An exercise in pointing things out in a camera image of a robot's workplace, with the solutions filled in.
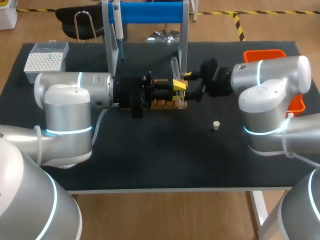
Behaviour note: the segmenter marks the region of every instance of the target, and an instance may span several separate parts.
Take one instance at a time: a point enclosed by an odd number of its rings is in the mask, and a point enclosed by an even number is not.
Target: blue handle
[[[121,2],[123,24],[182,24],[182,2]],[[115,23],[112,2],[108,3],[109,22]]]

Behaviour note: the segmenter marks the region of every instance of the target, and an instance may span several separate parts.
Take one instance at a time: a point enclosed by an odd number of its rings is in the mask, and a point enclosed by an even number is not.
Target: black chair
[[[96,37],[105,35],[104,22],[102,17],[101,3],[89,6],[75,6],[60,8],[55,11],[56,18],[62,23],[63,32],[72,39],[77,39],[77,32],[75,26],[75,14],[78,12],[87,12],[92,18],[92,23],[95,30]],[[86,14],[79,14],[76,17],[78,34],[80,40],[94,39],[94,33],[90,23],[89,16]]]

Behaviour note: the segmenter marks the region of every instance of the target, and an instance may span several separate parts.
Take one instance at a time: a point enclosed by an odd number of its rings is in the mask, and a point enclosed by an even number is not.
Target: wooden floor
[[[57,9],[96,4],[90,0],[19,0],[20,9]],[[199,11],[312,11],[318,0],[199,0]],[[320,87],[320,15],[240,15],[247,41],[296,41],[309,57]],[[162,24],[130,25],[129,41],[143,42]],[[23,43],[72,41],[53,12],[19,12],[14,30],[0,31],[0,91]],[[239,41],[232,17],[200,15],[190,22],[192,42]],[[281,192],[264,192],[268,211]],[[253,240],[257,239],[245,192],[130,193],[78,195],[82,240]]]

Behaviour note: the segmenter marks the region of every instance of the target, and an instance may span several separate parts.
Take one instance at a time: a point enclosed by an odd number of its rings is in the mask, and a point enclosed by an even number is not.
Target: pipette
[[[118,48],[119,48],[119,53],[121,56],[121,61],[123,61],[124,60],[124,49],[123,49],[124,32],[123,32],[123,28],[122,28],[120,0],[114,0],[112,3],[112,8],[113,8],[115,35],[116,35],[116,39],[118,42]]]

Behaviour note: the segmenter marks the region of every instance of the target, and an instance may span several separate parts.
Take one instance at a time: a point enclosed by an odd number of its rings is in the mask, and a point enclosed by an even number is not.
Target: metal rod
[[[87,12],[87,11],[78,11],[78,12],[74,15],[74,27],[75,27],[76,39],[80,42],[79,31],[78,31],[78,22],[77,22],[77,16],[78,16],[79,14],[85,14],[85,15],[89,16],[89,21],[90,21],[90,24],[91,24],[91,29],[92,29],[92,32],[93,32],[93,36],[94,36],[95,39],[97,39],[96,30],[95,30],[94,23],[93,23],[93,21],[92,21],[92,17],[91,17],[91,15],[90,15],[90,13]]]

